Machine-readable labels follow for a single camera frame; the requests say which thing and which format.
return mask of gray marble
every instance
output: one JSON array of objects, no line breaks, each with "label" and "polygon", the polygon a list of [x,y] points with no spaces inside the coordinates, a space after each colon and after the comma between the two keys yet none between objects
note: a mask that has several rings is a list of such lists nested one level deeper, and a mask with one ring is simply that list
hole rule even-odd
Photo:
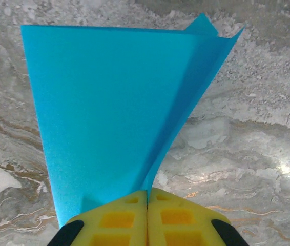
[{"label": "gray marble", "polygon": [[[134,2],[0,0],[0,245],[46,245],[58,230],[19,25],[183,29],[198,12]],[[221,212],[250,245],[290,246],[290,1],[249,2],[208,11],[220,35],[246,30],[154,186]]]}]

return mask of blue paper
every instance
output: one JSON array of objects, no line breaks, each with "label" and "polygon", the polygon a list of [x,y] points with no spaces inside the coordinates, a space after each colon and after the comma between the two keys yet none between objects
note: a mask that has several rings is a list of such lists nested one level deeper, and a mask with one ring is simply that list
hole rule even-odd
[{"label": "blue paper", "polygon": [[21,27],[59,226],[150,193],[172,141],[240,33],[199,16],[184,31]]}]

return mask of folded paper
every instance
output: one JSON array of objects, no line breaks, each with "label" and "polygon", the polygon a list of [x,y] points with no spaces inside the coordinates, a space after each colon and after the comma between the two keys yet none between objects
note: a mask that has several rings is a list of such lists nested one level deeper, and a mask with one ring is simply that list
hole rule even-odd
[{"label": "folded paper", "polygon": [[178,30],[21,26],[59,226],[140,189],[236,43]]}]

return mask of marble countertop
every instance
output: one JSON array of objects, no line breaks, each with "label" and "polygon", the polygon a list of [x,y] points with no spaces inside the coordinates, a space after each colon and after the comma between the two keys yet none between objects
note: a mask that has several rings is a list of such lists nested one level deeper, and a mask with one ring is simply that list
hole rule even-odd
[{"label": "marble countertop", "polygon": [[[0,1],[0,245],[46,245],[58,230],[20,24],[185,28],[129,1]],[[290,246],[290,17],[249,24],[171,146],[154,185],[227,216],[250,245]],[[243,25],[210,16],[221,35]]]}]

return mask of blue sheet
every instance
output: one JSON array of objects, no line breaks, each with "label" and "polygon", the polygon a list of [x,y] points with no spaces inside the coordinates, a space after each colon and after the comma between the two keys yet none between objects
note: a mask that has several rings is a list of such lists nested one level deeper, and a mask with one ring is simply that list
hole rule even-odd
[{"label": "blue sheet", "polygon": [[59,227],[146,189],[239,32],[21,26]]}]

